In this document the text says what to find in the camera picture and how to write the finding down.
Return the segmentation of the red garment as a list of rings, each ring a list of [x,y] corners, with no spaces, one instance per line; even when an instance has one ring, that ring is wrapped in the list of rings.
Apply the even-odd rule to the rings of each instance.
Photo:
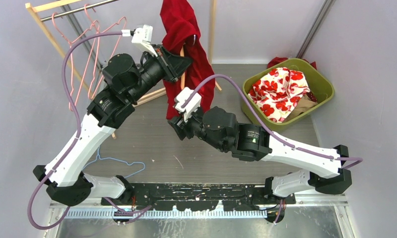
[[[193,59],[186,71],[185,87],[195,89],[204,79],[214,75],[207,54],[200,43],[200,30],[195,12],[187,0],[164,0],[160,17],[166,30],[163,46],[169,52],[179,55],[184,48],[185,57]],[[166,119],[172,119],[179,114],[175,105],[175,97],[181,92],[181,81],[176,83],[163,81],[167,95]],[[214,98],[215,79],[202,86],[198,92],[201,95],[201,107],[204,112],[210,109]]]

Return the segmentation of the blue wire hanger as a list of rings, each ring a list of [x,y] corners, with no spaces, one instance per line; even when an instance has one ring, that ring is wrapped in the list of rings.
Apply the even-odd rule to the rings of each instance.
[[[87,167],[89,167],[90,165],[92,165],[92,164],[94,164],[96,162],[105,161],[105,160],[111,160],[111,161],[119,162],[119,163],[125,164],[126,166],[142,165],[141,169],[137,170],[134,173],[131,173],[129,175],[124,176],[124,178],[127,179],[127,178],[133,177],[134,175],[137,175],[137,174],[141,173],[142,171],[144,171],[146,169],[146,164],[144,162],[131,162],[131,163],[129,163],[127,161],[120,160],[120,159],[113,158],[113,157],[102,157],[101,153],[100,153],[100,149],[101,149],[101,146],[99,146],[97,148],[97,150],[96,150],[95,159],[93,161],[90,161],[90,162],[86,163],[82,170],[85,170]]]

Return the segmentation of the poppy print white skirt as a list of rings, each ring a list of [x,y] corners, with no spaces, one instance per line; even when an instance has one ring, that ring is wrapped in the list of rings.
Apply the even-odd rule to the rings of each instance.
[[[252,84],[248,96],[268,120],[283,123],[307,92],[303,72],[278,67]]]

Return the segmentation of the tan brown skirt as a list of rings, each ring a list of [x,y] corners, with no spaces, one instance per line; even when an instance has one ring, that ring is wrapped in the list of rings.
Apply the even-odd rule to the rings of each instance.
[[[288,115],[288,117],[284,120],[284,122],[290,121],[299,115],[305,113],[309,109],[315,107],[318,104],[317,101],[314,101],[313,98],[310,98],[307,95],[304,95],[297,106],[293,109],[293,111]]]

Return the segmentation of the pink wire hanger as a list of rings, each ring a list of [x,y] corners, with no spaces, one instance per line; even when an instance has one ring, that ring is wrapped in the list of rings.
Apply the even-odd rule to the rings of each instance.
[[[51,16],[51,21],[53,23],[53,26],[57,30],[57,32],[61,35],[61,37],[66,41],[66,43],[68,44],[68,48],[70,50],[75,47],[76,42],[86,38],[87,33],[93,32],[95,34],[95,33],[100,32],[100,24],[99,24],[98,20],[94,20],[94,21],[91,20],[90,26],[88,28],[82,28],[80,26],[78,20],[76,19],[76,17],[74,17],[73,15],[70,14],[67,16],[67,18],[69,20],[71,27],[74,29],[75,34],[77,35],[77,37],[75,39],[71,40],[61,31],[61,29],[56,24],[57,18],[59,18],[59,14],[56,12],[53,13]],[[91,79],[89,84],[87,84],[85,82],[85,76],[86,76],[86,72],[89,68],[91,59],[93,59],[93,61],[94,61],[93,73],[96,73],[96,66],[97,66],[98,59],[97,59],[95,48],[99,48],[99,41],[94,40],[93,43],[86,41],[86,42],[82,43],[82,45],[87,48],[87,52],[88,52],[88,59],[86,60],[83,74],[80,74],[75,67],[75,60],[73,57],[73,53],[71,53],[69,55],[69,62],[67,63],[67,66],[69,67],[69,70],[70,70],[69,92],[70,92],[70,96],[72,97],[75,105],[77,105],[77,103],[79,101],[80,94],[81,94],[81,91],[83,88],[87,90],[87,98],[88,99],[92,99],[94,93],[96,92],[94,90],[95,87],[93,86],[94,81],[96,80],[96,75],[93,75],[93,79]]]

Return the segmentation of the red polka dot skirt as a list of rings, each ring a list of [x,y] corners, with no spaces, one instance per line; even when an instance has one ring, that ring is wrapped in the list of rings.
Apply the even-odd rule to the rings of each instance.
[[[313,94],[313,92],[307,92],[306,97],[308,98],[308,100],[310,100],[314,103],[318,102],[318,100],[317,100],[316,96]]]

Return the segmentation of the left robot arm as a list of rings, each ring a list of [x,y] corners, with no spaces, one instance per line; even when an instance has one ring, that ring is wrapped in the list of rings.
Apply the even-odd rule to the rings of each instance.
[[[87,107],[73,138],[47,165],[38,165],[33,173],[46,185],[53,201],[75,206],[88,198],[102,198],[105,204],[126,205],[132,201],[134,189],[123,176],[110,178],[83,171],[99,146],[134,112],[138,100],[159,81],[176,82],[193,63],[155,45],[156,54],[144,52],[136,64],[129,54],[110,58],[103,69],[106,82]]]

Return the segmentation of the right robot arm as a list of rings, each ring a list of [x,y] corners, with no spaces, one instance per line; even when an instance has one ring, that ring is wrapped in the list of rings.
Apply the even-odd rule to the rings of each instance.
[[[299,168],[281,177],[268,177],[264,199],[271,204],[293,193],[314,189],[323,194],[344,193],[352,185],[350,170],[342,168],[337,148],[325,149],[283,138],[295,149],[275,139],[262,126],[239,123],[235,114],[214,107],[201,108],[188,119],[178,116],[168,123],[180,140],[197,137],[220,152],[230,152],[241,161],[277,162]]]

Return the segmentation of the crumpled red cloth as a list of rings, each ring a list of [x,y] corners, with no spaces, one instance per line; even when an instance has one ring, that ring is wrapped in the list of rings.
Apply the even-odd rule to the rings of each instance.
[[[289,58],[281,58],[281,57],[274,57],[268,64],[267,64],[267,68],[273,67],[279,63],[282,63],[286,60],[288,60]],[[317,69],[317,64],[316,62],[311,62],[310,65],[314,68]]]

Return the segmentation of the green plastic laundry basket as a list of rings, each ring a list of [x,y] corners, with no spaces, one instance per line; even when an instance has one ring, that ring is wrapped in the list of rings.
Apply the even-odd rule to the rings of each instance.
[[[318,104],[306,111],[305,113],[299,115],[298,117],[283,123],[276,123],[268,120],[264,114],[257,108],[253,103],[252,99],[248,96],[248,91],[251,89],[252,84],[254,84],[261,77],[265,76],[272,69],[278,67],[286,67],[288,69],[301,71],[304,73],[307,80],[310,91],[316,96]],[[282,63],[279,63],[273,67],[267,68],[265,71],[260,72],[251,78],[247,79],[242,86],[242,92],[246,96],[247,102],[251,105],[247,106],[246,102],[241,102],[241,110],[253,123],[257,124],[258,120],[262,120],[263,123],[269,127],[269,129],[274,131],[282,131],[290,127],[292,124],[298,122],[299,120],[305,118],[310,113],[315,111],[321,105],[328,102],[334,96],[334,88],[332,84],[322,76],[316,69],[314,69],[310,63],[303,59],[291,58]]]

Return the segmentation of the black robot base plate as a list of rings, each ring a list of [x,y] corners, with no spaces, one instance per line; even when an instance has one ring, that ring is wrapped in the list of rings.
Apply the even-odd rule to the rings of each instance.
[[[151,206],[156,211],[213,211],[220,204],[223,211],[253,211],[269,209],[280,199],[270,197],[260,184],[132,183],[129,198],[113,203],[138,210]]]

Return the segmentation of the metal clothes rail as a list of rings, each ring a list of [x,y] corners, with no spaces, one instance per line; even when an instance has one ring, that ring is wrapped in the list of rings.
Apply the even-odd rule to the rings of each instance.
[[[72,8],[70,10],[64,10],[61,13],[55,14],[54,17],[64,17],[64,16],[68,16],[71,14],[75,14],[81,11],[85,11],[88,9],[92,9],[92,8],[96,8],[96,7],[100,7],[109,3],[113,3],[113,2],[117,2],[118,0],[103,0],[97,3],[93,3],[90,4],[88,3],[86,6],[82,6],[79,8]],[[39,12],[43,12],[46,10],[51,10],[57,7],[62,7],[62,6],[67,6],[70,5],[72,3],[76,3],[78,2],[78,0],[58,0],[58,1],[54,1],[54,2],[50,2],[50,3],[46,3],[46,4],[42,4],[39,6],[32,6],[32,9],[35,13],[39,13]]]

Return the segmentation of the wooden clothes rack frame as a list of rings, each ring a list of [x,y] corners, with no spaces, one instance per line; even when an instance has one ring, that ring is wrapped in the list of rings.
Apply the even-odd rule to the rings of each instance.
[[[84,6],[86,3],[93,4],[100,1],[102,0],[79,0],[76,3],[70,4],[70,6],[72,8],[79,8]],[[117,2],[96,7],[95,9],[99,11],[99,13],[102,15],[115,13],[117,15],[125,16],[128,22],[124,29],[135,29],[143,24],[152,26],[153,33],[152,33],[151,42],[154,44],[160,44],[164,36],[166,35],[166,30],[162,24],[162,19],[160,17],[162,4],[163,1],[161,0],[118,0]],[[75,47],[70,50],[68,48],[68,44],[54,28],[53,23],[51,21],[52,14],[55,12],[61,13],[63,11],[62,8],[57,7],[51,10],[35,13],[32,9],[32,6],[33,5],[31,3],[27,3],[25,5],[27,11],[35,20],[35,22],[40,27],[42,32],[45,34],[47,39],[50,41],[52,46],[63,58],[69,59],[69,55],[73,53],[73,57],[75,60],[75,67],[80,74],[83,74],[85,63],[86,60],[88,59],[88,55],[84,47],[81,46],[81,44],[84,43],[85,41],[88,40],[91,41],[98,37],[105,37],[105,34],[107,32],[93,34],[86,37],[85,39],[79,40],[78,42],[75,43]],[[69,39],[73,40],[77,37],[68,19],[65,16],[57,18],[56,24]],[[130,38],[121,36],[118,48],[116,49],[114,55],[117,55],[119,53],[132,53],[133,57],[137,60],[140,58],[142,50],[140,50],[134,44],[132,44]],[[70,89],[70,77],[68,80],[68,87]],[[104,89],[104,87],[105,87],[105,78],[103,81],[102,89]],[[76,106],[81,104],[82,101],[88,101],[88,102],[92,101],[87,98],[87,90],[84,88],[81,91],[80,98]]]

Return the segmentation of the aluminium corner rail right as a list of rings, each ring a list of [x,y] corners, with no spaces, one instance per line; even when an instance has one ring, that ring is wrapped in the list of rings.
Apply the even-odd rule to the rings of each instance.
[[[314,22],[312,23],[310,30],[308,31],[300,49],[296,55],[296,58],[299,58],[299,59],[303,58],[303,56],[305,55],[306,51],[308,50],[311,42],[313,41],[315,35],[317,34],[319,28],[321,27],[323,21],[328,16],[330,9],[333,7],[335,2],[336,2],[336,0],[325,0],[323,2],[319,12],[316,15]]]

